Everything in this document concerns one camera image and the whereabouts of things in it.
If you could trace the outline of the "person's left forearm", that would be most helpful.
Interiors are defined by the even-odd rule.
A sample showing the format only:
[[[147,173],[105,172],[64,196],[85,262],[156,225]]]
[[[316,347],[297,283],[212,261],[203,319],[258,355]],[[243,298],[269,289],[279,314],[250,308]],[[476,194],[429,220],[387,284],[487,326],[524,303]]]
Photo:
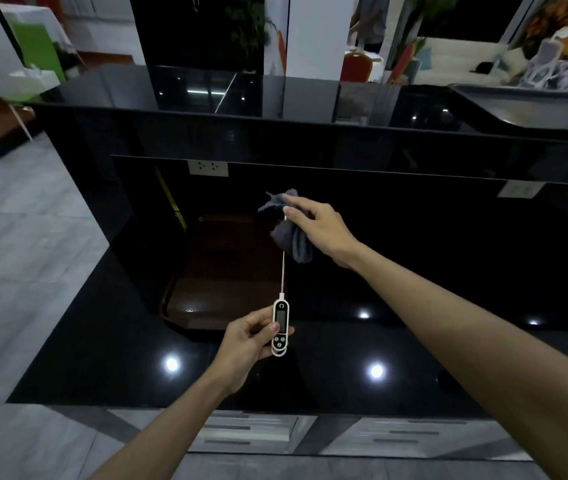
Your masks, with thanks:
[[[228,378],[210,367],[87,480],[171,480],[209,416],[228,396]]]

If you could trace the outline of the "dark metal sink basin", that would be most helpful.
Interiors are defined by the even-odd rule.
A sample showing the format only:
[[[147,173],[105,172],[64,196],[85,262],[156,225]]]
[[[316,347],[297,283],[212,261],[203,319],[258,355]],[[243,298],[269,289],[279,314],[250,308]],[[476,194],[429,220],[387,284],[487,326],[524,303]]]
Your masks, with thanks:
[[[448,88],[452,112],[482,133],[568,141],[568,92],[469,84]]]

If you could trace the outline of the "white wall power socket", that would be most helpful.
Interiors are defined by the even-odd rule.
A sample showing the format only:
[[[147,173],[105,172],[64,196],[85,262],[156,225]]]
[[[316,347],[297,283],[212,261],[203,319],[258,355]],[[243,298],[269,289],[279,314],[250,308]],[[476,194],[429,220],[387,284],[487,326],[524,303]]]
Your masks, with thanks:
[[[545,182],[508,180],[497,194],[497,198],[533,199],[544,188]]]
[[[187,160],[190,175],[204,177],[229,177],[227,162]]]

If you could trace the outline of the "grey cleaning cloth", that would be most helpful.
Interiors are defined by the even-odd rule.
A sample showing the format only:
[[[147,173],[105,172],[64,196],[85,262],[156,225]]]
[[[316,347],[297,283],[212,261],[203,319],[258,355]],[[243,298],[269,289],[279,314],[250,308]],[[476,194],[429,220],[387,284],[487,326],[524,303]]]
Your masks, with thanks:
[[[269,200],[258,209],[258,212],[282,210],[287,205],[284,195],[299,196],[295,189],[289,189],[279,194],[266,192],[266,195],[268,195]],[[277,247],[296,263],[311,263],[315,248],[306,233],[293,222],[287,219],[282,220],[273,228],[270,236]]]

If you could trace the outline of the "white drawer cabinet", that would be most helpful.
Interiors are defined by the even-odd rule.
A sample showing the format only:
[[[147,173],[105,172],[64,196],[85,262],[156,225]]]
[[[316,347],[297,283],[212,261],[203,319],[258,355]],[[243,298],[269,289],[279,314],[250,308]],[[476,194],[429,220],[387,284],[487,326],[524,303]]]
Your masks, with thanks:
[[[531,461],[493,420],[215,411],[191,452]]]

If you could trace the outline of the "white plastic rack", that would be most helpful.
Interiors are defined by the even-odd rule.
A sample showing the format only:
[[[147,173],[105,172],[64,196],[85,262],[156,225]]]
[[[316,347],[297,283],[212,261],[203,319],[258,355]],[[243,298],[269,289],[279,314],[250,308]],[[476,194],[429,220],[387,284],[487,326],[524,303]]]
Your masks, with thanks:
[[[556,31],[551,38],[542,40],[518,87],[568,93],[568,60],[560,58],[564,49],[563,41],[567,38],[568,26]]]

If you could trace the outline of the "white sofa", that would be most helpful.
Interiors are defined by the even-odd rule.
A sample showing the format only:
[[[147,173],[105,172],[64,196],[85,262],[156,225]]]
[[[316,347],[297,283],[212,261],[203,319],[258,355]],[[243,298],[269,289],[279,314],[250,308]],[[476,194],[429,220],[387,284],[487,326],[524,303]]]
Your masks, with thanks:
[[[420,67],[414,86],[504,86],[529,64],[520,47],[458,39],[426,38],[416,56]]]

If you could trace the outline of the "white digital probe thermometer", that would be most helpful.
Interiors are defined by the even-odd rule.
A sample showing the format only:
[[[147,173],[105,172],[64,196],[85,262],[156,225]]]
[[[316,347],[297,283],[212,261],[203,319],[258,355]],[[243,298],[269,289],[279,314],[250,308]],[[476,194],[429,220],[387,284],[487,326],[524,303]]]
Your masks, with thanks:
[[[286,265],[286,252],[282,252],[281,260],[281,281],[280,281],[280,293],[273,303],[272,310],[272,322],[279,325],[279,331],[287,331],[289,327],[289,313],[290,306],[285,298],[285,265]],[[275,357],[282,357],[285,353],[272,353]]]

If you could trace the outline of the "green chair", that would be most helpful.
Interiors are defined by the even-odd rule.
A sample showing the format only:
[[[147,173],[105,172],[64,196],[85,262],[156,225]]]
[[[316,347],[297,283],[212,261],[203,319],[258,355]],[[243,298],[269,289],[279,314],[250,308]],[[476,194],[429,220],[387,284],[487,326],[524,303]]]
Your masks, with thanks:
[[[66,76],[44,25],[9,22],[9,26],[22,51],[24,67],[10,73],[15,90],[6,101],[23,104],[58,87]]]

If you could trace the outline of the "green potted plant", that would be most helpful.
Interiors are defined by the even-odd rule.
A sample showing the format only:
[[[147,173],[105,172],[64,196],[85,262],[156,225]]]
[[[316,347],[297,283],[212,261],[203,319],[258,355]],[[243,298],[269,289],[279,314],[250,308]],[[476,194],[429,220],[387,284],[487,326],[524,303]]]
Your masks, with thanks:
[[[263,73],[264,49],[271,43],[272,32],[277,31],[266,13],[265,0],[230,0],[225,13],[232,21],[232,43],[242,53],[242,71]]]

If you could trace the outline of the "red banquet chair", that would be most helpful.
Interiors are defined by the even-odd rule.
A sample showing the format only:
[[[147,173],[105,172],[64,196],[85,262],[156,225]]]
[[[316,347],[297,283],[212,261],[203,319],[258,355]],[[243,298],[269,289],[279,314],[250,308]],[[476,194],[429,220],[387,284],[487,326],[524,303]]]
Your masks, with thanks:
[[[373,69],[373,60],[364,52],[351,51],[344,55],[340,82],[366,83]]]

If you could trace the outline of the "person's right forearm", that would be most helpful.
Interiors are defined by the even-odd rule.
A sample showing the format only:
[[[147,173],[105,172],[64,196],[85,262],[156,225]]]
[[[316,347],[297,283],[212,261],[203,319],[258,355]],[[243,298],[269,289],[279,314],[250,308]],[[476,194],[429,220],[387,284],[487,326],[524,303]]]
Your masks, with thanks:
[[[568,480],[568,357],[355,242],[341,258],[552,480]]]

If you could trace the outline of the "person's right hand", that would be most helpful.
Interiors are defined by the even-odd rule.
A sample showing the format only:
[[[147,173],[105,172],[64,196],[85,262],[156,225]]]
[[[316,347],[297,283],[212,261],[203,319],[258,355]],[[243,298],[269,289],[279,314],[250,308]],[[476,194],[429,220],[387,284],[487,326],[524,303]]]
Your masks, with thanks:
[[[341,215],[328,203],[284,195],[287,205],[304,209],[314,216],[308,226],[298,226],[311,243],[337,265],[356,271],[360,242],[353,236]]]

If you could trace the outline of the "person's left hand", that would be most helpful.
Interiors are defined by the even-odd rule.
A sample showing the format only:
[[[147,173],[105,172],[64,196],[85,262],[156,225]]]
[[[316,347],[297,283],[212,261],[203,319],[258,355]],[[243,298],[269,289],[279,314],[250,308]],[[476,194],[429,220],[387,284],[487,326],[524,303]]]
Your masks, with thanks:
[[[272,321],[272,306],[229,323],[208,371],[223,387],[224,397],[239,391],[257,361],[272,356],[271,343],[280,327]]]

